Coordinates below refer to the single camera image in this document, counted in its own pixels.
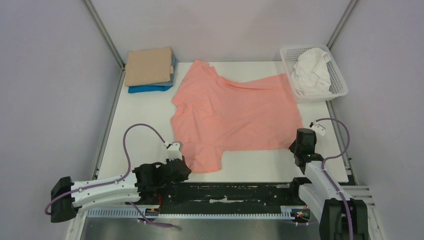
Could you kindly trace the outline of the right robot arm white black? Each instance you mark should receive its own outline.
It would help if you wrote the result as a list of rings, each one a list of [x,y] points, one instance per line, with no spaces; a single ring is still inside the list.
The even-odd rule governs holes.
[[[325,159],[315,152],[315,131],[299,128],[289,150],[303,176],[295,177],[289,189],[289,199],[303,202],[319,222],[322,240],[368,240],[368,207],[363,200],[353,198],[343,190],[325,169]]]

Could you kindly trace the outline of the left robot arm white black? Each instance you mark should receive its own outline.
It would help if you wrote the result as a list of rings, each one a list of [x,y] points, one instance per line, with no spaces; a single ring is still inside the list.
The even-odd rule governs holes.
[[[112,204],[152,204],[157,191],[167,185],[188,180],[191,170],[184,159],[166,160],[165,163],[145,163],[128,175],[91,181],[72,181],[62,177],[50,191],[50,202],[45,214],[51,223],[62,223],[78,213]]]

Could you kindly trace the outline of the pink t shirt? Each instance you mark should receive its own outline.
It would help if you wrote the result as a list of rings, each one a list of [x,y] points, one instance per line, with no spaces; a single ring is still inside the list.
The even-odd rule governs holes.
[[[236,82],[196,60],[172,103],[174,137],[197,174],[220,171],[226,151],[287,149],[303,127],[285,74]]]

